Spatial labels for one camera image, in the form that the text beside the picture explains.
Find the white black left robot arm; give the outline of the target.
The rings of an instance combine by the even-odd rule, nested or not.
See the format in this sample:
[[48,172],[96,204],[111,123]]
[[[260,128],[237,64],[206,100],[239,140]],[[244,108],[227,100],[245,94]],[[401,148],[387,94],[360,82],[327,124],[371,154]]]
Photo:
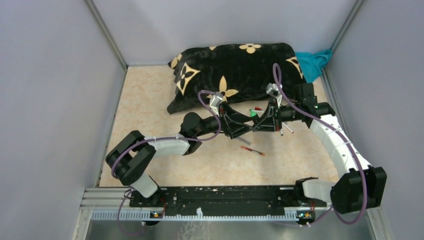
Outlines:
[[194,153],[203,143],[200,136],[224,131],[223,120],[223,115],[201,118],[197,113],[189,112],[183,118],[180,132],[173,136],[146,137],[133,130],[107,154],[105,163],[114,178],[139,192],[141,200],[154,207],[160,202],[161,194],[159,185],[145,172],[151,160]]

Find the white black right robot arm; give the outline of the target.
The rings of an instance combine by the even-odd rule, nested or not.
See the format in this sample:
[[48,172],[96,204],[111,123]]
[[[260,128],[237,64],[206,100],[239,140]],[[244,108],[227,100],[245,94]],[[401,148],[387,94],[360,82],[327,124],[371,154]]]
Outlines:
[[338,174],[337,182],[314,177],[298,180],[294,202],[307,206],[317,199],[331,204],[339,214],[379,207],[387,182],[386,171],[373,167],[359,153],[340,126],[333,108],[327,102],[318,102],[312,84],[297,85],[294,101],[290,101],[282,89],[282,85],[268,84],[266,93],[271,99],[253,130],[277,132],[286,122],[306,123],[322,143]]

